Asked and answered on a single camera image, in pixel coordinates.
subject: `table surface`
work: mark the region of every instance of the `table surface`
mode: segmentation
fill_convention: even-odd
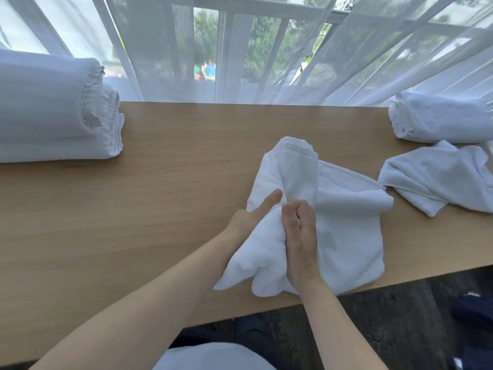
[[[385,108],[123,103],[124,150],[105,161],[0,166],[0,364],[36,359],[79,324],[215,236],[243,208],[283,136],[377,178],[420,144]],[[428,218],[393,190],[382,214],[385,274],[360,289],[493,263],[493,216],[447,205]],[[211,291],[190,325],[300,302],[251,281]]]

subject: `sheer white curtain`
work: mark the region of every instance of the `sheer white curtain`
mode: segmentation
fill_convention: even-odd
[[[96,57],[123,100],[493,98],[493,0],[0,0],[0,49]]]

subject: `folded towel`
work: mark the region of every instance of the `folded towel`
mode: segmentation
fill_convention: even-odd
[[[411,142],[477,143],[493,140],[493,104],[415,92],[395,96],[388,108],[395,136]]]
[[[378,182],[319,161],[304,140],[284,137],[264,155],[246,209],[252,210],[274,189],[284,195],[233,255],[214,287],[224,290],[253,276],[257,296],[296,293],[287,280],[286,233],[281,206],[290,198],[307,200],[317,217],[318,264],[336,293],[377,279],[384,272],[380,232],[382,211],[393,199]]]
[[[103,69],[95,59],[0,50],[0,162],[118,155],[124,118]]]
[[[457,149],[443,140],[385,161],[378,181],[394,187],[429,217],[448,203],[493,212],[488,155],[475,145]]]

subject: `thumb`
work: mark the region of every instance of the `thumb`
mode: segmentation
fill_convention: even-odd
[[[286,231],[286,239],[288,241],[300,240],[300,221],[296,215],[296,209],[290,203],[282,206],[282,224]]]

